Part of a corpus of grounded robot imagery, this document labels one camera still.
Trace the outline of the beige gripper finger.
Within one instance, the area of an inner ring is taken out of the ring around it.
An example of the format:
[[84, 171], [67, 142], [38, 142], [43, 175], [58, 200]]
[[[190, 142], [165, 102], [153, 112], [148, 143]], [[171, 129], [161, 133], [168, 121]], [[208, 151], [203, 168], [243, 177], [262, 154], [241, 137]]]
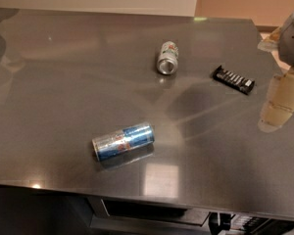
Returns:
[[281, 28], [276, 28], [272, 33], [262, 39], [258, 44], [258, 49], [265, 52], [273, 52], [278, 50], [278, 44], [281, 35]]
[[265, 133], [278, 130], [294, 114], [294, 67], [270, 81], [267, 100], [263, 104], [258, 127]]

